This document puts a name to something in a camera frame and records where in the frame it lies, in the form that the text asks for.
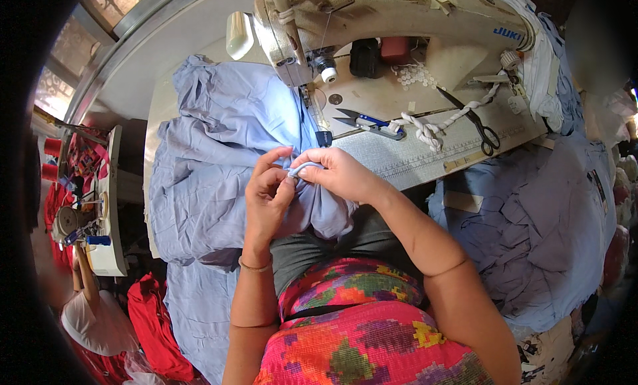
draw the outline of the juki logo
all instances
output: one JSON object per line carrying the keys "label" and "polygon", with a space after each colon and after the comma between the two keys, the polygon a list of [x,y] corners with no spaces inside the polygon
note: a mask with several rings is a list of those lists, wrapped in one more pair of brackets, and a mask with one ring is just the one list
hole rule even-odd
{"label": "juki logo", "polygon": [[496,33],[497,35],[501,35],[504,37],[508,37],[508,38],[513,38],[514,40],[520,40],[522,35],[519,35],[518,33],[516,33],[515,31],[512,30],[507,30],[505,28],[500,28],[500,29],[494,29],[494,33]]}

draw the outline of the industrial sewing machine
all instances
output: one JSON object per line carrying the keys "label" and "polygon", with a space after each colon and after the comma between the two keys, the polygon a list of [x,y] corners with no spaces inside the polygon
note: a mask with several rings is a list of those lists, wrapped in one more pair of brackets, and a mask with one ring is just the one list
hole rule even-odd
{"label": "industrial sewing machine", "polygon": [[499,0],[255,0],[253,16],[228,19],[227,50],[239,59],[252,46],[252,21],[272,67],[288,86],[321,74],[339,76],[334,54],[356,40],[427,38],[426,67],[438,83],[458,90],[475,77],[512,66],[535,34]]}

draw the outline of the blue garment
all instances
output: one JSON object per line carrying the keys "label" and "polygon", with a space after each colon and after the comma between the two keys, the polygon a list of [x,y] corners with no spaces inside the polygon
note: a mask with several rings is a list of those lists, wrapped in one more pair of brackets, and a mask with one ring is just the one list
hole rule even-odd
{"label": "blue garment", "polygon": [[[173,75],[180,118],[163,122],[149,183],[149,217],[159,255],[231,269],[244,243],[244,189],[260,155],[318,146],[316,124],[267,65],[209,64],[189,56]],[[287,158],[278,162],[284,169]],[[352,229],[356,204],[303,181],[277,237],[313,226],[319,237]]]}
{"label": "blue garment", "polygon": [[[610,179],[603,144],[573,133],[553,151],[525,146],[439,180],[429,214],[472,258],[506,322],[543,332],[600,284],[616,230]],[[448,190],[483,196],[479,213],[444,207]]]}
{"label": "blue garment", "polygon": [[572,82],[572,72],[567,62],[567,54],[565,54],[565,41],[559,36],[558,30],[550,18],[550,14],[545,14],[544,12],[538,14],[538,19],[543,25],[545,32],[547,32],[549,41],[552,43],[554,54],[560,60],[558,87],[556,88],[556,93],[563,109],[563,126],[560,134],[570,135],[572,132],[578,132],[585,135],[583,104],[581,103],[581,96]]}
{"label": "blue garment", "polygon": [[239,269],[222,273],[191,259],[169,263],[164,304],[180,351],[212,384],[220,384],[228,353],[230,303]]}

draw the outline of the woman's left hand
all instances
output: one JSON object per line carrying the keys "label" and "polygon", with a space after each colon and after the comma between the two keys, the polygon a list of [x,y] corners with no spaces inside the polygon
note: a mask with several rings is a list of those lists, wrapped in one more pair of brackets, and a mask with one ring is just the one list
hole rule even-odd
{"label": "woman's left hand", "polygon": [[274,163],[281,157],[289,157],[291,153],[292,147],[278,147],[269,150],[257,160],[246,186],[244,255],[250,251],[269,259],[267,253],[262,252],[268,251],[270,241],[295,196],[294,179],[288,177],[288,171]]}

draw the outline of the red thread spool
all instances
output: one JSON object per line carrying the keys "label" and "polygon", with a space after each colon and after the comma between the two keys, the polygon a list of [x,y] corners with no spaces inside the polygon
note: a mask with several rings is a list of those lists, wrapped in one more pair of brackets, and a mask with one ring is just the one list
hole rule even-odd
{"label": "red thread spool", "polygon": [[58,158],[60,156],[60,148],[62,147],[62,140],[46,139],[44,140],[44,153],[53,155]]}
{"label": "red thread spool", "polygon": [[51,182],[57,182],[57,166],[42,164],[42,178]]}

